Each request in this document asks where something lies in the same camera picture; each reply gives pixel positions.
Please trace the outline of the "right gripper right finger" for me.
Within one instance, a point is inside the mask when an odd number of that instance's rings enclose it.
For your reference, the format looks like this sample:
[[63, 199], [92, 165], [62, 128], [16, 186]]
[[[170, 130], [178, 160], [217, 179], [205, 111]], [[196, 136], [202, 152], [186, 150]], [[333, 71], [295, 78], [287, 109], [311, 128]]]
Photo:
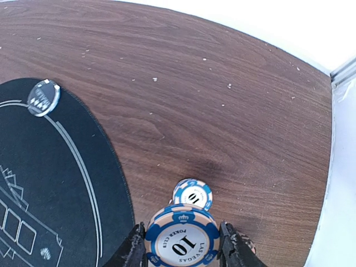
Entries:
[[220, 224], [219, 266], [227, 267], [267, 267], [251, 249], [244, 244], [232, 224], [223, 221]]

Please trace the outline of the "clear acrylic dealer button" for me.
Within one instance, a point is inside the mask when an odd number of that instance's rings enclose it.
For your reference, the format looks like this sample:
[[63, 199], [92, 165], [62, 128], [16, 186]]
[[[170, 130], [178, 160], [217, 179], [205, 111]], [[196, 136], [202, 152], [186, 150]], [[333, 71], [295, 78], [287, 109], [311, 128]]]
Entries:
[[44, 117], [52, 112], [61, 95], [61, 87], [52, 80], [42, 80], [31, 89], [28, 99], [28, 111], [36, 117]]

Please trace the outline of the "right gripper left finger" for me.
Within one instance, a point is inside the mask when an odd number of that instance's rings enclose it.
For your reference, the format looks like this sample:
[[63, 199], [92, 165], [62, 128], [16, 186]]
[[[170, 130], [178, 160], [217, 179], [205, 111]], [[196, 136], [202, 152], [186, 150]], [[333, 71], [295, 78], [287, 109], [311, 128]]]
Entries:
[[103, 267], [147, 267], [145, 225], [136, 224]]

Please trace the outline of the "single blue poker chip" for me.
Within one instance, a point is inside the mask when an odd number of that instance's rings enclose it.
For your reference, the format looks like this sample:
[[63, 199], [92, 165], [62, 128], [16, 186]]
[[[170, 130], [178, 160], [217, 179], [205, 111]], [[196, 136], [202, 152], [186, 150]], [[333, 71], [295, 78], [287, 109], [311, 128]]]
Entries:
[[172, 193], [174, 204], [191, 204], [209, 211], [213, 195], [211, 188], [205, 182], [193, 178], [179, 181]]

